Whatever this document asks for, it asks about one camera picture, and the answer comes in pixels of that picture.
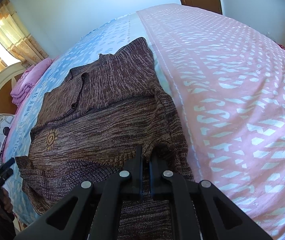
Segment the person's left hand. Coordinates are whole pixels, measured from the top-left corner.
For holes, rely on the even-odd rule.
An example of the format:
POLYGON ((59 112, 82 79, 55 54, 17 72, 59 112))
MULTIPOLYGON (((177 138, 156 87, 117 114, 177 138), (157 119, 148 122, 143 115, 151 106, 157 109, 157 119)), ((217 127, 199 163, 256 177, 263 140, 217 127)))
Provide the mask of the person's left hand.
POLYGON ((2 187, 1 190, 2 194, 0 196, 0 217, 12 222, 13 219, 11 217, 11 214, 13 211, 13 205, 11 203, 11 199, 6 189, 2 187))

